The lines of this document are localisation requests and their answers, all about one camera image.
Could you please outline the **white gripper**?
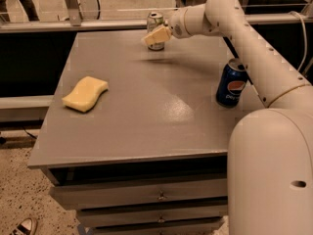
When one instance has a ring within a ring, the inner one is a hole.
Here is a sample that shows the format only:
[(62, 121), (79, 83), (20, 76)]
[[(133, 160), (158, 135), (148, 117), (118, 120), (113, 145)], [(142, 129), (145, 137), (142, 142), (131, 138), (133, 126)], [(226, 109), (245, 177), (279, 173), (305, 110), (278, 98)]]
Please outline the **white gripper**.
[(163, 24), (157, 26), (142, 38), (142, 42), (149, 46), (166, 42), (171, 35), (178, 39), (190, 37), (190, 33), (185, 26), (185, 14), (187, 11), (187, 8), (177, 8), (168, 19), (169, 27)]

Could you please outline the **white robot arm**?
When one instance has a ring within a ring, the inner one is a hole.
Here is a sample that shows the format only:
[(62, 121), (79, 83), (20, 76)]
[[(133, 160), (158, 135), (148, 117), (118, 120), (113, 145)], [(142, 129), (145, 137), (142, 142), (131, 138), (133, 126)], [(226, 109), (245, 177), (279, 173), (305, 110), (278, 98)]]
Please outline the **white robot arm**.
[(313, 235), (313, 85), (248, 23), (239, 0), (180, 8), (143, 41), (199, 34), (230, 40), (263, 104), (229, 141), (229, 235)]

